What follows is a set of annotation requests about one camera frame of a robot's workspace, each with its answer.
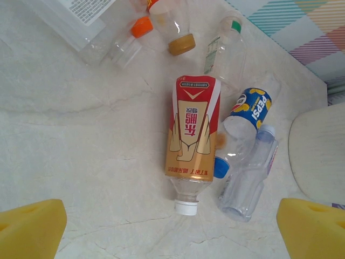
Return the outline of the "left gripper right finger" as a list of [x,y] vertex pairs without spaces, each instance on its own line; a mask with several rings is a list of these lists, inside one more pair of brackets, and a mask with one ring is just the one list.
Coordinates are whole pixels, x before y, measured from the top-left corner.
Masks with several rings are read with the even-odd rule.
[[277,224],[290,259],[345,259],[345,210],[284,198]]

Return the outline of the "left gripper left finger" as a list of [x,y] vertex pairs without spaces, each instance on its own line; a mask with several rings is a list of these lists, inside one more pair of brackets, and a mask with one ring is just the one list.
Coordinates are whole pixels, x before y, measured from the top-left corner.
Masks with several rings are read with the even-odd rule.
[[60,199],[0,212],[0,259],[54,259],[66,225]]

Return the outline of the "beige plastic bin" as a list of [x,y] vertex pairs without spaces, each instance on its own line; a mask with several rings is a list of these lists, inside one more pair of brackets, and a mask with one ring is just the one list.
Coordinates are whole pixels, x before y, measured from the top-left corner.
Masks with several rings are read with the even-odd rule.
[[288,154],[306,197],[345,210],[345,104],[298,115],[290,128]]

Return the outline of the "clear bottle pink label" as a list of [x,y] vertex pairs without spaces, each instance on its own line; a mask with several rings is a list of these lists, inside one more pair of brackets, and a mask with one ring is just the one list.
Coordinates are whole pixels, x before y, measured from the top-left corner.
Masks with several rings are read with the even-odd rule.
[[230,167],[224,159],[215,159],[216,176],[229,177],[218,198],[218,209],[235,221],[249,222],[264,188],[278,148],[275,129],[264,124],[258,130],[254,146],[240,163]]

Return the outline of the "blue Pepsi bottle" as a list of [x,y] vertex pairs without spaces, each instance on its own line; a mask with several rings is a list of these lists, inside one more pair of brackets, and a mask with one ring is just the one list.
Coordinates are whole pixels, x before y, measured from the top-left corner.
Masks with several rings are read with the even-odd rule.
[[250,153],[272,103],[271,96],[262,89],[247,88],[242,92],[229,116],[218,126],[214,177],[224,178],[231,166]]

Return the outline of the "red and gold bottle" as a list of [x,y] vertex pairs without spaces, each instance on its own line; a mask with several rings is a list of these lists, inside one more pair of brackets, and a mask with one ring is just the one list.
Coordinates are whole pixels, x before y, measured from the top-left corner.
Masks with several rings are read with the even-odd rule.
[[213,181],[220,90],[214,77],[181,76],[172,91],[165,174],[180,215],[197,214],[197,197]]

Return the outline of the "clear bottle green cap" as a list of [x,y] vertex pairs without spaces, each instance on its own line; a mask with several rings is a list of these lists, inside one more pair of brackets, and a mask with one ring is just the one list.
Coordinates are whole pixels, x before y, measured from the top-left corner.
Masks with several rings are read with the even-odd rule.
[[239,91],[246,58],[242,37],[243,15],[237,10],[225,13],[208,43],[203,72],[218,79],[232,95]]

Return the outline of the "clear bottle orange cap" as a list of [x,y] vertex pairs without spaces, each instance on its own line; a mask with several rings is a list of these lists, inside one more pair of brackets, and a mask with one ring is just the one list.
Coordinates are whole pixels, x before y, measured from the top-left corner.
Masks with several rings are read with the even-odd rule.
[[153,25],[149,16],[141,16],[130,22],[115,36],[108,57],[117,67],[124,69],[142,49],[138,39],[152,30]]

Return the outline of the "clear bottle white label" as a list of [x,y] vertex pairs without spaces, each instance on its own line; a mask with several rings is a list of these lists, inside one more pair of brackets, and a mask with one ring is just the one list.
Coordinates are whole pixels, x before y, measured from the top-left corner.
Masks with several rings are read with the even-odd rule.
[[101,15],[115,0],[21,0],[88,65],[98,65],[114,34]]

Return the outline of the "orange label bottle gold cap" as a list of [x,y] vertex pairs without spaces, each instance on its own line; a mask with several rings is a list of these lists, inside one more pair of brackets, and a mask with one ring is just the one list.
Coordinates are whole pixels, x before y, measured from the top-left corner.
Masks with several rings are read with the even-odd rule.
[[147,11],[155,29],[167,42],[171,55],[184,54],[196,46],[190,32],[187,0],[147,0]]

